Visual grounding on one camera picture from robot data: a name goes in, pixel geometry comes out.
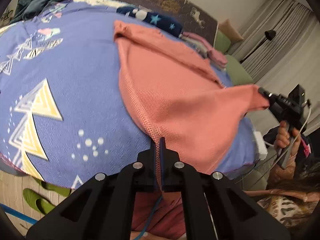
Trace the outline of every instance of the pink jacket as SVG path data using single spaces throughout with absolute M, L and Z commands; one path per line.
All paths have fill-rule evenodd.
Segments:
M 225 88 L 208 59 L 157 29 L 115 21 L 115 41 L 130 116 L 156 143 L 165 137 L 167 148 L 197 171 L 213 172 L 240 119 L 269 106 L 256 85 Z

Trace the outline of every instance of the wooden floor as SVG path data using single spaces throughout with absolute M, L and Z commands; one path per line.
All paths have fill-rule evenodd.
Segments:
M 58 205 L 65 199 L 65 197 L 59 195 L 55 191 L 46 190 L 41 187 L 31 176 L 16 177 L 0 171 L 0 203 L 17 210 L 26 216 L 39 220 L 43 215 L 32 209 L 22 196 L 22 191 L 25 188 L 32 189 L 50 201 L 53 205 Z M 32 226 L 12 215 L 8 215 L 8 217 L 23 236 L 27 234 L 28 229 Z

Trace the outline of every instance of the blue cable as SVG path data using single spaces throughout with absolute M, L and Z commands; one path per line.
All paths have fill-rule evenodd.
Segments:
M 35 220 L 35 219 L 31 218 L 31 217 L 28 217 L 28 216 L 26 216 L 26 215 L 14 210 L 14 209 L 8 207 L 6 205 L 3 205 L 1 203 L 0 203 L 0 207 L 3 209 L 4 212 L 6 212 L 6 213 L 8 213 L 10 215 L 13 215 L 13 216 L 15 216 L 17 218 L 20 218 L 20 219 L 22 219 L 22 220 L 24 220 L 24 221 L 26 221 L 26 222 L 28 222 L 28 223 L 30 223 L 32 225 L 34 225 L 35 223 L 38 222 L 38 220 Z
M 153 214 L 155 213 L 160 201 L 162 200 L 162 195 L 157 199 L 157 202 L 155 203 L 155 205 L 153 206 L 152 210 L 151 210 L 151 213 L 148 217 L 148 220 L 146 222 L 146 224 L 144 225 L 144 228 L 143 230 L 140 232 L 140 234 L 134 239 L 134 240 L 139 240 L 143 234 L 145 233 L 145 231 L 147 230 L 148 226 L 150 225 L 150 222 L 151 222 L 151 219 L 152 219 L 152 216 Z

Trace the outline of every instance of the green sofa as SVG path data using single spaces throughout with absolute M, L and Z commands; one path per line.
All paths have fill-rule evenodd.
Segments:
M 216 41 L 214 48 L 223 54 L 226 54 L 231 41 L 226 35 L 224 35 L 220 30 L 217 31 Z M 253 80 L 250 75 L 244 70 L 241 64 L 231 55 L 226 55 L 228 59 L 228 64 L 226 66 L 227 73 L 231 78 L 232 83 L 235 86 L 253 84 Z

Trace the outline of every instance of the white power adapter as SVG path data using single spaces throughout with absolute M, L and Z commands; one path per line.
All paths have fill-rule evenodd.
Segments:
M 264 160 L 268 155 L 268 150 L 267 150 L 266 144 L 264 143 L 262 133 L 259 131 L 254 131 L 253 135 L 257 143 L 259 160 Z

